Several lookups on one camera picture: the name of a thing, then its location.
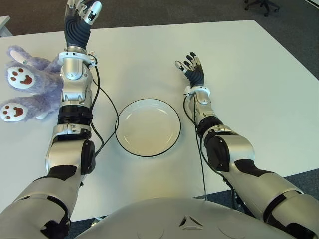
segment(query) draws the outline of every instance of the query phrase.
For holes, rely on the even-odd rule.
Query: paw print pad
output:
[[[23,67],[8,68],[8,82],[17,89],[28,89],[35,83],[34,74]]]
[[[8,103],[1,108],[0,117],[3,121],[17,122],[23,120],[27,112],[28,108],[23,105]]]

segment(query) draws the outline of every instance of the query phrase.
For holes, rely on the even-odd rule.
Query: office chair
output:
[[[249,6],[256,5],[256,4],[260,4],[260,7],[265,6],[267,12],[264,14],[264,16],[268,16],[269,15],[269,12],[270,12],[269,5],[276,7],[274,12],[278,12],[279,9],[280,9],[280,7],[278,5],[274,4],[271,1],[268,1],[268,0],[254,0],[254,2],[247,4],[247,6],[245,7],[245,10],[247,11],[249,9]]]

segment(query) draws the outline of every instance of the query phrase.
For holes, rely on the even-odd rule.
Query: gray carpet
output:
[[[241,0],[102,0],[104,7],[94,28],[253,19],[319,79],[319,10],[304,0],[273,1],[280,11],[264,17],[264,8],[254,6],[244,11]],[[0,16],[11,17],[7,27],[14,35],[62,31],[66,2],[1,0]],[[287,179],[319,199],[319,169]],[[229,191],[208,198],[230,206]],[[67,238],[87,229],[92,220],[72,223]]]

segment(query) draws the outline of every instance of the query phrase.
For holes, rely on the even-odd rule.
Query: robot finger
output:
[[[186,58],[191,62],[193,68],[195,68],[195,66],[196,66],[195,60],[189,55],[187,55]]]
[[[80,5],[77,7],[79,9],[79,15],[81,18],[87,13],[87,10],[96,2],[96,0],[81,0]]]
[[[187,71],[189,71],[190,69],[188,67],[186,67],[183,63],[181,63],[180,61],[175,61],[175,66],[180,69],[182,72],[186,73]]]
[[[102,9],[102,4],[99,1],[93,3],[92,6],[87,10],[86,14],[84,15],[84,21],[89,24],[93,25],[95,20],[98,18],[100,11]]]
[[[189,68],[191,71],[194,70],[194,66],[191,65],[188,61],[184,61],[184,64],[185,64],[186,66],[188,66],[188,68]]]
[[[198,56],[196,56],[196,54],[194,52],[191,52],[190,55],[194,58],[195,63],[196,63],[197,66],[201,65]]]
[[[76,9],[79,9],[79,7],[81,5],[81,1],[80,0],[68,0],[67,5],[70,9],[75,8],[75,10],[76,10]]]

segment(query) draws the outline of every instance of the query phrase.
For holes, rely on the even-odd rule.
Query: plush bunny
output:
[[[30,92],[30,97],[17,97],[0,104],[0,117],[6,122],[43,119],[59,109],[63,81],[58,56],[50,62],[32,57],[19,46],[7,51],[13,61],[5,66],[5,80],[16,90]]]

